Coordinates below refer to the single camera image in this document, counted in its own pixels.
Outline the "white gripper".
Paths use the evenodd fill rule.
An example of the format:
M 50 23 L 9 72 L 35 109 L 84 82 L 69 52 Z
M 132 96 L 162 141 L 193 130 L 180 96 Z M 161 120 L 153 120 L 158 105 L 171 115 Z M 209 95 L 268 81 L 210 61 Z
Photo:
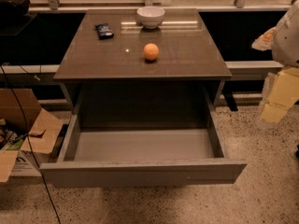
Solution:
M 295 1 L 276 28 L 272 27 L 254 40 L 251 47 L 266 51 L 272 49 L 273 59 L 285 66 L 274 75 L 274 82 L 261 113 L 261 120 L 279 123 L 287 111 L 299 101 L 299 1 Z

